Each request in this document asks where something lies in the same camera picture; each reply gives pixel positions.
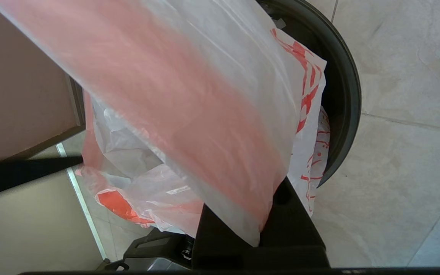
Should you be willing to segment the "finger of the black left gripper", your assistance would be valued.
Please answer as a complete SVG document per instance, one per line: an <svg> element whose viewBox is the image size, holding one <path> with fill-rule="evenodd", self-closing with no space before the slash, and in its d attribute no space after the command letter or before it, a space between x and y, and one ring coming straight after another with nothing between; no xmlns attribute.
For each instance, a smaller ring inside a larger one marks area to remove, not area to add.
<svg viewBox="0 0 440 275"><path fill-rule="evenodd" d="M14 159L0 161L0 192L83 163L83 157Z"/></svg>

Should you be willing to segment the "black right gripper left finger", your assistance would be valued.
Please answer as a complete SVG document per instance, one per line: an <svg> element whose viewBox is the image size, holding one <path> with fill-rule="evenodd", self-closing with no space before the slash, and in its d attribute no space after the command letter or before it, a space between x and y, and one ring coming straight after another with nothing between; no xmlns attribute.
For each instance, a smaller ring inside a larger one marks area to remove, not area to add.
<svg viewBox="0 0 440 275"><path fill-rule="evenodd" d="M257 255L262 249L253 247L237 236L207 205L203 205L194 256Z"/></svg>

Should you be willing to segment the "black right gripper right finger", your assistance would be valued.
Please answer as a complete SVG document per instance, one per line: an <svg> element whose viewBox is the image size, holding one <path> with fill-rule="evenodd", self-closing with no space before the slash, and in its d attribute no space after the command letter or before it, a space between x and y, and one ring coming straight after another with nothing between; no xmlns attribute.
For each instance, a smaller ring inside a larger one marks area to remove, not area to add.
<svg viewBox="0 0 440 275"><path fill-rule="evenodd" d="M273 196L269 217L260 234L261 247L313 246L325 244L288 178Z"/></svg>

